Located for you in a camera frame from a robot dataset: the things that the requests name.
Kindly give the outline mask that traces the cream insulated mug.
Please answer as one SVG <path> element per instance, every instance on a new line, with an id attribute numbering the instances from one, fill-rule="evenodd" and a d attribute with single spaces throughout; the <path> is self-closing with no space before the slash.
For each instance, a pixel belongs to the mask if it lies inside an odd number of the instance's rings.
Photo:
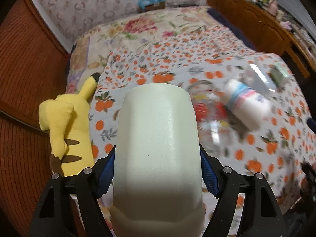
<path id="1" fill-rule="evenodd" d="M 199 137 L 189 94 L 145 84 L 124 97 L 111 222 L 116 236 L 199 236 L 204 227 Z"/>

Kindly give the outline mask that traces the white paper cup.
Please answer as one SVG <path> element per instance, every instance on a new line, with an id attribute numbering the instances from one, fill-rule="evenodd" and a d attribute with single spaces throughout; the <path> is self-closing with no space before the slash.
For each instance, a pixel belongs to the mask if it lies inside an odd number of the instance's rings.
<path id="1" fill-rule="evenodd" d="M 235 79 L 225 84 L 221 102 L 250 131 L 260 129 L 271 114 L 270 100 Z"/>

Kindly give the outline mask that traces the clear floral glass cup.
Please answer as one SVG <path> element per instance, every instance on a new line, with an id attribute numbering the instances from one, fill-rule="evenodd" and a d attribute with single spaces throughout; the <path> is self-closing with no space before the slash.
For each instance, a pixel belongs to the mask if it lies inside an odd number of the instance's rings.
<path id="1" fill-rule="evenodd" d="M 221 157 L 232 143 L 227 111 L 213 83 L 194 82 L 187 89 L 196 115 L 200 144 L 208 155 Z"/>

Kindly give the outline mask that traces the white square yogurt cup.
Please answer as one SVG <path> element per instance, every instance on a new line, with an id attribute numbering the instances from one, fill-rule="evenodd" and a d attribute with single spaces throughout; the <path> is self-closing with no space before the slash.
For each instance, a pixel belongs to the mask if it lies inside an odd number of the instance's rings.
<path id="1" fill-rule="evenodd" d="M 287 71 L 279 62 L 273 64 L 270 71 L 270 76 L 278 88 L 284 88 L 289 80 Z"/>

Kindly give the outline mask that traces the translucent plastic cup blue label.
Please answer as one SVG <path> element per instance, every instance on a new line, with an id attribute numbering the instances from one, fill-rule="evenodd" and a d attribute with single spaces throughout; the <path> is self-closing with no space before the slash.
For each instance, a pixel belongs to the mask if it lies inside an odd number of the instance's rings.
<path id="1" fill-rule="evenodd" d="M 256 64 L 250 64 L 245 68 L 241 80 L 267 99 L 276 93 L 276 85 L 272 79 Z"/>

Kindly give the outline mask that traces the yellow Pikachu plush toy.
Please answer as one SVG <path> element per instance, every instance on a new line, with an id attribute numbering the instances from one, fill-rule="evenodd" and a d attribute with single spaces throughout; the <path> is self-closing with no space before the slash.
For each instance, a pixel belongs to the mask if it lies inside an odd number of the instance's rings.
<path id="1" fill-rule="evenodd" d="M 77 175 L 94 165 L 88 100 L 96 91 L 99 77 L 99 73 L 92 74 L 77 94 L 59 95 L 39 105 L 39 125 L 50 138 L 50 168 L 62 177 Z"/>

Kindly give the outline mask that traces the wooden side cabinet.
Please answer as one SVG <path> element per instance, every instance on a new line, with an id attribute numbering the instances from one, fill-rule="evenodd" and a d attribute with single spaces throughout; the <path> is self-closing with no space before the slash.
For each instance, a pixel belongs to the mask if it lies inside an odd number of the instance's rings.
<path id="1" fill-rule="evenodd" d="M 258 52 L 279 55 L 304 80 L 315 72 L 308 51 L 265 10 L 246 0 L 207 0 L 207 4 L 242 31 Z"/>

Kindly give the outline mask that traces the pink tissue pack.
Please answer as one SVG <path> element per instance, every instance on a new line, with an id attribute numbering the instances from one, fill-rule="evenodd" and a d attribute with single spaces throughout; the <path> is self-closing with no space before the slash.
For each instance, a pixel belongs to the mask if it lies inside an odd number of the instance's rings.
<path id="1" fill-rule="evenodd" d="M 291 24 L 291 22 L 280 22 L 280 26 L 282 26 L 284 29 L 286 29 L 289 32 L 292 31 L 292 24 Z"/>

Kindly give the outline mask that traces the orange print tablecloth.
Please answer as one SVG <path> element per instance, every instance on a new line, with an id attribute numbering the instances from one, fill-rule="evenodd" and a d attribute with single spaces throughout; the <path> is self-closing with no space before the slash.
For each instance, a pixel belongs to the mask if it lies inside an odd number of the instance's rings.
<path id="1" fill-rule="evenodd" d="M 213 83 L 220 98 L 230 79 L 237 80 L 250 64 L 268 73 L 274 63 L 287 66 L 278 55 L 256 53 L 238 41 L 237 49 L 228 49 L 235 40 L 227 28 L 207 27 L 200 32 L 163 38 L 140 51 L 116 48 L 108 56 L 100 73 L 89 111 L 89 131 L 95 159 L 107 156 L 116 147 L 118 121 L 125 95 L 145 84 L 171 84 L 187 89 L 199 80 Z M 218 48 L 225 48 L 223 56 Z M 232 129 L 232 143 L 217 157 L 236 172 L 252 176 L 261 172 L 276 196 L 282 213 L 299 198 L 304 177 L 300 163 L 315 161 L 315 135 L 308 128 L 309 117 L 304 96 L 293 76 L 283 90 L 271 96 L 271 114 L 260 129 L 248 130 L 231 112 L 227 112 Z M 102 213 L 115 235 L 111 222 L 113 183 L 102 196 Z M 206 225 L 213 216 L 217 199 L 206 190 L 202 181 L 202 201 Z"/>

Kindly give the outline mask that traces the brown louvered wardrobe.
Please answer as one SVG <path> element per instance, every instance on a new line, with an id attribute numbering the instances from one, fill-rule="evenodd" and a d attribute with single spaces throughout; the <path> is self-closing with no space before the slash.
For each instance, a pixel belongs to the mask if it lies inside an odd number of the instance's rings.
<path id="1" fill-rule="evenodd" d="M 21 236 L 51 175 L 38 108 L 64 93 L 68 58 L 32 0 L 17 0 L 1 24 L 1 209 Z"/>

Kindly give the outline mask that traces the dark blue blanket edge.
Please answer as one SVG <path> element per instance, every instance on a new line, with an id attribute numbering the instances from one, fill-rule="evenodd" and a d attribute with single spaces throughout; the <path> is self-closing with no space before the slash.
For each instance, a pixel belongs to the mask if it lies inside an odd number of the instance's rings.
<path id="1" fill-rule="evenodd" d="M 231 22 L 229 22 L 222 14 L 217 12 L 214 8 L 210 8 L 207 10 L 207 13 L 212 16 L 215 20 L 217 20 L 219 23 L 224 25 L 225 27 L 229 28 L 237 38 L 243 41 L 243 43 L 249 47 L 252 50 L 257 51 L 253 43 L 242 33 L 240 29 L 235 27 Z"/>

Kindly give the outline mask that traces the pink thermos bottle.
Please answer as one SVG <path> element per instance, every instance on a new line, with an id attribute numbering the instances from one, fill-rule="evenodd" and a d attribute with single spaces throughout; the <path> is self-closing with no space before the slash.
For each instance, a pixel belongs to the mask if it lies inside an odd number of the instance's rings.
<path id="1" fill-rule="evenodd" d="M 270 0 L 268 3 L 267 12 L 275 17 L 278 12 L 278 2 L 275 0 Z"/>

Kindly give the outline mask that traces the floral bed quilt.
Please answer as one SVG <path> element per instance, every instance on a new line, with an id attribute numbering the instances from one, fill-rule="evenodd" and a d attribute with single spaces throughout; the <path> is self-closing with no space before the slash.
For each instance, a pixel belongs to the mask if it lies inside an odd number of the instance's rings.
<path id="1" fill-rule="evenodd" d="M 110 52 L 116 48 L 136 52 L 162 38 L 218 25 L 209 9 L 197 6 L 155 10 L 91 28 L 73 45 L 66 93 L 78 93 L 90 75 L 102 73 Z"/>

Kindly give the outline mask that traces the blue bag in box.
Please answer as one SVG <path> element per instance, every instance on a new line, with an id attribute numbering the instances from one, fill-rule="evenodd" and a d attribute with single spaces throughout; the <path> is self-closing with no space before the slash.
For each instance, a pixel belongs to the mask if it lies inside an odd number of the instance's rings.
<path id="1" fill-rule="evenodd" d="M 162 10 L 166 7 L 166 0 L 138 0 L 138 11 L 148 12 Z"/>

